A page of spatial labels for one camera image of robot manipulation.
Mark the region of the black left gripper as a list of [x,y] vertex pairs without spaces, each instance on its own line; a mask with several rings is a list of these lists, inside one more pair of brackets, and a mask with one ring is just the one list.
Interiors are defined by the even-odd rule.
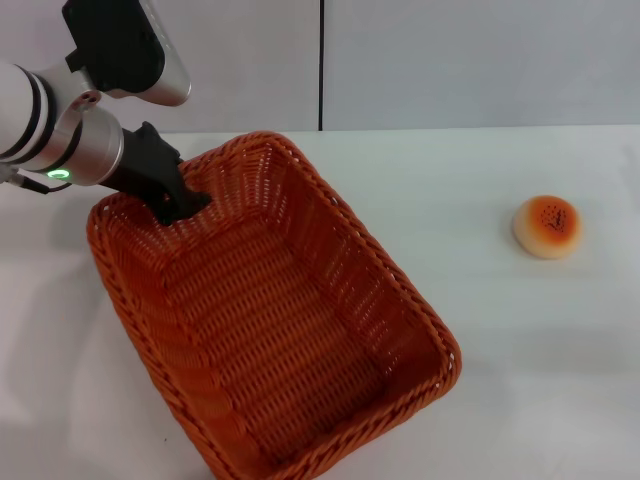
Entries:
[[123,147],[114,170],[101,186],[153,201],[153,215],[164,226],[192,218],[211,203],[205,192],[187,189],[178,164],[179,152],[149,122],[122,130]]

